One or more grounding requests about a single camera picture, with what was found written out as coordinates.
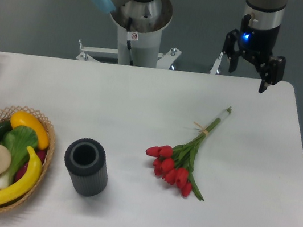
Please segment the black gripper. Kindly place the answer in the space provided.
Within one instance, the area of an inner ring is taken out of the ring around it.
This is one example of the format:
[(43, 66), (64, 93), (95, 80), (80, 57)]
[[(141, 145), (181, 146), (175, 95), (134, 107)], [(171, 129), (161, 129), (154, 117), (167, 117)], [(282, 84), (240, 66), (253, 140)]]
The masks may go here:
[(254, 67), (261, 69), (261, 84), (259, 93), (263, 93), (271, 85), (276, 85), (283, 79), (286, 58), (283, 56), (272, 56), (272, 50), (276, 44), (280, 26), (267, 30), (256, 29), (250, 26), (253, 22), (251, 14), (245, 14), (241, 21), (240, 33), (234, 29), (227, 33), (222, 52), (230, 61), (228, 71), (232, 73), (238, 67), (239, 57), (250, 62)]

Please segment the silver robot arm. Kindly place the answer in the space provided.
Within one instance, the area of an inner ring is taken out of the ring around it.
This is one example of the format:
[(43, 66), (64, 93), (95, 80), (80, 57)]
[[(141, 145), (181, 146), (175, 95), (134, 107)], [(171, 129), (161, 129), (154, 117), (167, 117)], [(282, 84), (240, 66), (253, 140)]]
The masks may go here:
[[(91, 0), (103, 13), (110, 14), (117, 26), (119, 64), (172, 69), (181, 52), (173, 48), (159, 51), (163, 30), (173, 15), (170, 0)], [(243, 58), (261, 78), (259, 92), (283, 79), (286, 58), (272, 50), (281, 27), (288, 0), (245, 0), (239, 29), (227, 33), (221, 57), (229, 60), (229, 70)]]

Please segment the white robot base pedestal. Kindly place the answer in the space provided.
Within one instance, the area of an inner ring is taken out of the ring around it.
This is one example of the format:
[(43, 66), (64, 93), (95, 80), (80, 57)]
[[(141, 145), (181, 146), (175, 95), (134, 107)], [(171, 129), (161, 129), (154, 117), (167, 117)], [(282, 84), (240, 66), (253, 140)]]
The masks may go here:
[(164, 29), (170, 24), (170, 0), (91, 0), (98, 9), (111, 15), (117, 26), (119, 64), (170, 69), (181, 51), (166, 54), (159, 47)]

